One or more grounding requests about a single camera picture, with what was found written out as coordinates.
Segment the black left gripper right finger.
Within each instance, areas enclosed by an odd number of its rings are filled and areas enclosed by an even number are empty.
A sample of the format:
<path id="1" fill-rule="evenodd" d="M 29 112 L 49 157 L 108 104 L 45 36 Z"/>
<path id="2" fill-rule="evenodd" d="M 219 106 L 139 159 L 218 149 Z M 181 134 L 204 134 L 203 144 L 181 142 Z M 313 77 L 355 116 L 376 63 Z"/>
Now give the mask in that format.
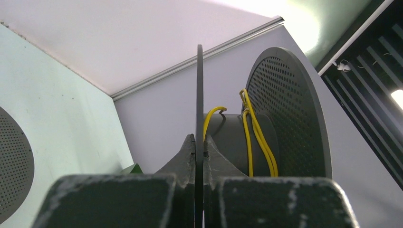
<path id="1" fill-rule="evenodd" d="M 321 177 L 254 177 L 238 170 L 211 136 L 204 142 L 207 228 L 357 228 L 343 189 Z"/>

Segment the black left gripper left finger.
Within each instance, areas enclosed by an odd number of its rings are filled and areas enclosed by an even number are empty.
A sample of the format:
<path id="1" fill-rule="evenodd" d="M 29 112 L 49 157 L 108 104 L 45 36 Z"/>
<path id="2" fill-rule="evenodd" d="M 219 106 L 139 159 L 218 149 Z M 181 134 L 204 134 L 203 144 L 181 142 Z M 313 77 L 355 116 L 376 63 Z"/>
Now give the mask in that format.
<path id="1" fill-rule="evenodd" d="M 195 138 L 155 174 L 67 175 L 50 187 L 35 228 L 192 228 Z"/>

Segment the dark grey spool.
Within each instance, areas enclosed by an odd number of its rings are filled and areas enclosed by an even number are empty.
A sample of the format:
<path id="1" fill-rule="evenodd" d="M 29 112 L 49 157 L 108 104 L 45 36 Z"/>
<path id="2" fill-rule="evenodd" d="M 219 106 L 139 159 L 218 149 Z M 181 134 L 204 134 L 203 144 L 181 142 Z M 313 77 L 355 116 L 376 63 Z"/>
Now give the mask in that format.
<path id="1" fill-rule="evenodd" d="M 0 222 L 22 205 L 34 178 L 30 143 L 13 117 L 0 109 Z"/>
<path id="2" fill-rule="evenodd" d="M 322 107 L 307 70 L 289 50 L 270 47 L 239 91 L 241 111 L 197 112 L 196 174 L 204 177 L 204 142 L 248 177 L 332 178 Z"/>

